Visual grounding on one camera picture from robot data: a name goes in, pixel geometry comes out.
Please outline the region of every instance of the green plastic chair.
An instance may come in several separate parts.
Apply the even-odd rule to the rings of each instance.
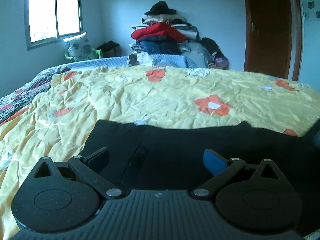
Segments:
[[[102,50],[101,49],[93,49],[92,51],[93,51],[96,59],[102,58]],[[75,61],[73,57],[70,57],[68,51],[66,51],[66,59],[69,59],[71,61],[71,63]]]

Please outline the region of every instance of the window frame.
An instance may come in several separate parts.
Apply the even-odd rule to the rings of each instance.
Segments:
[[[81,8],[81,0],[78,0],[78,15],[79,15],[79,32],[77,33],[68,33],[64,35],[59,35],[58,30],[58,18],[57,18],[57,0],[55,0],[55,18],[56,18],[56,30],[57,36],[52,38],[47,38],[39,41],[31,42],[30,35],[30,26],[29,26],[29,0],[25,0],[24,2],[24,22],[25,22],[25,33],[26,33],[26,42],[27,42],[27,50],[36,49],[45,45],[53,44],[62,39],[69,38],[72,36],[76,36],[82,33],[82,8]]]

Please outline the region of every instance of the black hat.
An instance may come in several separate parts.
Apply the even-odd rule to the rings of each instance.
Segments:
[[[145,15],[159,15],[159,14],[176,14],[177,11],[169,9],[165,1],[159,1],[153,5],[150,11],[146,12]]]

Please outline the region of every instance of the red jacket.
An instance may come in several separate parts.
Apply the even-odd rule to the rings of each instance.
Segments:
[[[147,28],[136,30],[131,34],[131,37],[135,40],[145,36],[169,36],[177,42],[184,42],[187,39],[185,35],[165,22],[156,23]]]

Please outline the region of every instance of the yellow bedspread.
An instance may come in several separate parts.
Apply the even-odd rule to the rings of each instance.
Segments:
[[[98,119],[179,129],[248,121],[301,136],[320,117],[320,94],[300,83],[231,70],[187,71],[135,66],[54,76],[48,92],[0,126],[1,162],[8,166],[0,171],[3,239],[18,230],[11,201],[39,158],[66,161],[79,154]]]

